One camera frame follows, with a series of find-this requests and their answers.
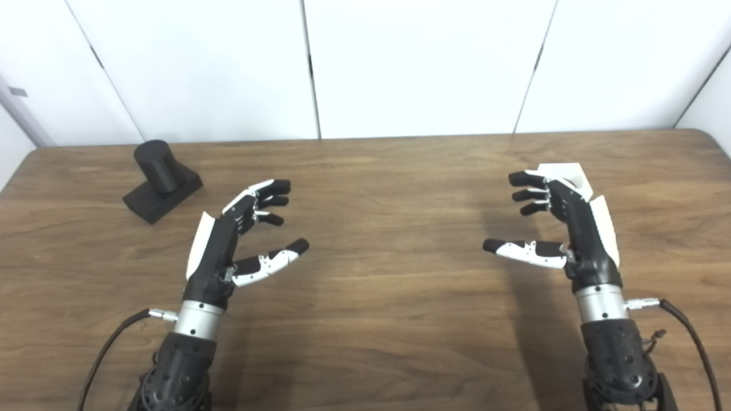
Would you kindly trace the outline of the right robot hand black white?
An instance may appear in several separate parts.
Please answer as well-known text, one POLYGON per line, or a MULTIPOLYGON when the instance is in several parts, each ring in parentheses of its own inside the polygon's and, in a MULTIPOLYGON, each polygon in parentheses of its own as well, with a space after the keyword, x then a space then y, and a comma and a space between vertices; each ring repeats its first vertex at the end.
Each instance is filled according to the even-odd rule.
POLYGON ((616 233, 603 196, 593 196, 587 175, 577 162, 539 164, 512 172, 508 182, 520 190, 514 202, 528 202, 522 216, 540 212, 565 224, 568 243, 545 240, 486 239, 483 249, 530 265, 563 269, 572 291, 610 284, 622 286, 616 233))

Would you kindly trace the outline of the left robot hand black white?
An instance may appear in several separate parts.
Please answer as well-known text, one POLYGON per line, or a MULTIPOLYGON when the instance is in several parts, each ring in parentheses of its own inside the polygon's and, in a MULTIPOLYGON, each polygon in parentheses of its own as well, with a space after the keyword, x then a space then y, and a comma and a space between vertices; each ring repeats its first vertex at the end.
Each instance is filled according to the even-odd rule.
POLYGON ((222 208, 220 216, 202 214, 188 256, 183 301, 226 311, 236 287, 269 278, 308 250, 309 242, 297 239, 267 254, 234 259, 240 237, 256 224, 281 226, 284 223, 281 216, 266 208, 286 206, 290 192, 290 180, 265 180, 240 192, 222 208))

